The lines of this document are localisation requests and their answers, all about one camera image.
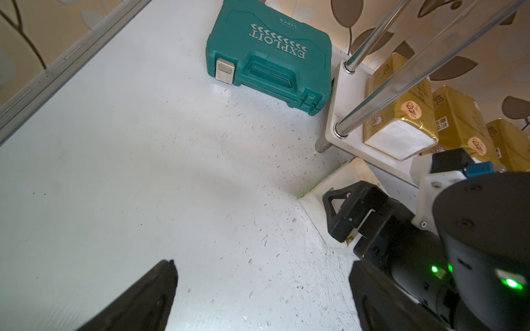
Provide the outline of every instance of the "blue connector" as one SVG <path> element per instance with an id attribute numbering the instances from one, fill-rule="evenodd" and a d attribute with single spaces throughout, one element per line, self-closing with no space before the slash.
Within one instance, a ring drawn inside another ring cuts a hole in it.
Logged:
<path id="1" fill-rule="evenodd" d="M 474 178 L 482 175 L 493 174 L 492 162 L 481 162 L 481 163 L 472 163 L 468 164 L 466 167 L 465 175 L 467 178 Z"/>

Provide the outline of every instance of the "green led light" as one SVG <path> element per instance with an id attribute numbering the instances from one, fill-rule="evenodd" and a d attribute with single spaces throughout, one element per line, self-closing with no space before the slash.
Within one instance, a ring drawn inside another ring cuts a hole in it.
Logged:
<path id="1" fill-rule="evenodd" d="M 514 281 L 513 279 L 503 279 L 502 283 L 506 285 L 507 287 L 514 289 L 514 290 L 522 290 L 523 286 L 519 284 L 518 282 Z"/>

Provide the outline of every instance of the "wallpaper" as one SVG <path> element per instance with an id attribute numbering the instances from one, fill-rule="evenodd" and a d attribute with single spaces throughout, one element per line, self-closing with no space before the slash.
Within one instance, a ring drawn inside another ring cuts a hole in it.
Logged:
<path id="1" fill-rule="evenodd" d="M 270 7 L 320 29 L 352 53 L 398 0 L 266 0 Z M 472 0 L 413 1 L 363 64 L 377 69 L 392 52 L 410 58 Z M 504 118 L 520 128 L 530 116 L 530 3 L 434 72 L 433 91 L 449 85 L 474 98 L 485 122 Z"/>
<path id="2" fill-rule="evenodd" d="M 120 4 L 121 0 L 0 0 L 0 106 Z"/>

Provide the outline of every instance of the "gold tissue package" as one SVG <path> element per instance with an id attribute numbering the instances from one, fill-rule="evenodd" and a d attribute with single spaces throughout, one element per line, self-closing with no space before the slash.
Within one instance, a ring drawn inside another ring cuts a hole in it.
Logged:
<path id="1" fill-rule="evenodd" d="M 508 171 L 530 171 L 530 138 L 502 119 L 486 124 L 499 161 Z"/>
<path id="2" fill-rule="evenodd" d="M 474 99 L 444 85 L 433 92 L 432 100 L 439 142 L 422 154 L 462 147 L 475 160 L 500 163 Z"/>
<path id="3" fill-rule="evenodd" d="M 366 96 L 383 84 L 407 59 L 393 53 L 366 82 Z M 364 143 L 403 161 L 436 145 L 436 130 L 429 79 L 405 92 L 364 123 Z"/>

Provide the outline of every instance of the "tool case latch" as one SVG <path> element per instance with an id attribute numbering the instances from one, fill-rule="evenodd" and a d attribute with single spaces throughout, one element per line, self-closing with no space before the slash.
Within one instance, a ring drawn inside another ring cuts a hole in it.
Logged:
<path id="1" fill-rule="evenodd" d="M 311 113 L 316 108 L 320 99 L 322 99 L 322 95 L 306 88 L 300 100 L 300 108 L 307 113 Z"/>

